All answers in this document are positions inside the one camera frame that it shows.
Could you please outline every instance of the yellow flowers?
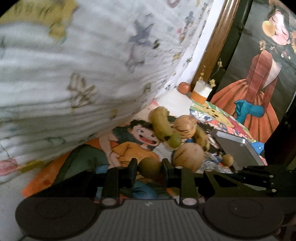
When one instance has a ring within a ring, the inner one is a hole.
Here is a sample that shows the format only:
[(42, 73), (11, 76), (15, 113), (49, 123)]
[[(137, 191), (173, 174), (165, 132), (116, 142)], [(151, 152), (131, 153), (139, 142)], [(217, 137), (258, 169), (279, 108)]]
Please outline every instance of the yellow flowers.
[(210, 83), (210, 86), (211, 86), (212, 88), (216, 86), (216, 84), (215, 84), (215, 80), (214, 80), (214, 79), (211, 79), (211, 80), (209, 81), (209, 83)]
[(202, 72), (200, 73), (200, 76), (199, 76), (198, 80), (201, 80), (201, 81), (204, 81), (206, 83), (209, 83), (209, 85), (212, 88), (215, 87), (216, 86), (215, 79), (212, 79), (212, 77), (219, 71), (220, 68), (223, 67), (221, 58), (217, 62), (217, 65), (218, 65), (218, 69), (212, 74), (212, 76), (208, 80), (204, 80), (204, 78), (203, 78), (203, 76), (204, 76), (204, 70), (205, 70), (205, 65), (203, 65)]
[(220, 60), (217, 62), (217, 65), (219, 66), (219, 68), (222, 68), (222, 67), (223, 67), (223, 65), (222, 65), (222, 61), (221, 61), (221, 58), (220, 58)]

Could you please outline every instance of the yellow banana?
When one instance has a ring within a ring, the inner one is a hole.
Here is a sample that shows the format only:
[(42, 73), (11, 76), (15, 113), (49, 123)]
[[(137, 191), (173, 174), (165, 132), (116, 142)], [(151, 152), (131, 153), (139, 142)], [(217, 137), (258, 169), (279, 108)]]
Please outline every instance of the yellow banana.
[(199, 144), (205, 151), (210, 149), (210, 142), (206, 132), (199, 125), (196, 126), (195, 134), (193, 135), (195, 143)]
[(173, 133), (173, 129), (168, 122), (169, 114), (170, 112), (165, 107), (159, 106), (150, 115), (154, 133), (162, 141), (168, 141)]

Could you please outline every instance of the orange ball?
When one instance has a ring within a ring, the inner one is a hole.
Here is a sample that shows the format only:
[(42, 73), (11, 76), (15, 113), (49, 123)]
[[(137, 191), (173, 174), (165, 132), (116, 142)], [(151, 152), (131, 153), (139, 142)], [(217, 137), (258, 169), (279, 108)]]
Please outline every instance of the orange ball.
[(189, 91), (190, 91), (190, 84), (187, 84), (185, 82), (181, 82), (178, 85), (178, 91), (183, 94), (186, 95)]

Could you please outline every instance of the blue glove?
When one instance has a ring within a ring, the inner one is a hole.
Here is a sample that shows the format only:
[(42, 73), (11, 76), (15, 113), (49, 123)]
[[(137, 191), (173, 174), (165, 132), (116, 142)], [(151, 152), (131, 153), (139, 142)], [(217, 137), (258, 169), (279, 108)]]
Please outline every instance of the blue glove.
[(235, 113), (237, 115), (237, 121), (244, 124), (246, 117), (253, 104), (246, 102), (246, 100), (238, 100), (234, 102), (236, 104)]
[(237, 121), (241, 124), (246, 120), (247, 114), (262, 117), (264, 115), (264, 109), (260, 105), (253, 105), (246, 100), (238, 100), (234, 102), (236, 104), (235, 113), (237, 115)]
[(261, 105), (252, 105), (249, 114), (256, 117), (262, 117), (264, 115), (264, 109)]

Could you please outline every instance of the green grape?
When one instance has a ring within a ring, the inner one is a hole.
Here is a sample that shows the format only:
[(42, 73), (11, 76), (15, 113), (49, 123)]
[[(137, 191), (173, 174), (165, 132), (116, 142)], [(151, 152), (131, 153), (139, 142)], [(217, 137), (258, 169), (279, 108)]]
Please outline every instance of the green grape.
[(178, 148), (182, 144), (182, 139), (177, 133), (173, 133), (168, 140), (168, 144), (172, 148)]

